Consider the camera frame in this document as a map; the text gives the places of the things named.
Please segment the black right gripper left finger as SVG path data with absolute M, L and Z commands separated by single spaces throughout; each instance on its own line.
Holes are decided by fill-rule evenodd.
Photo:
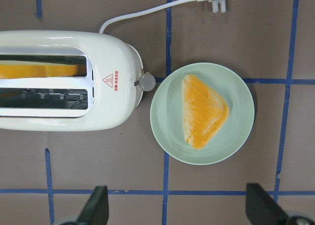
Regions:
M 97 186 L 75 222 L 78 225 L 106 225 L 108 219 L 108 189 L 107 186 Z

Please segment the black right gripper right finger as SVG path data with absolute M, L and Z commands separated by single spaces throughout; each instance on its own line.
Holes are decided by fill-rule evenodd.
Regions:
M 284 225 L 288 214 L 258 183 L 246 184 L 246 216 L 252 225 Z

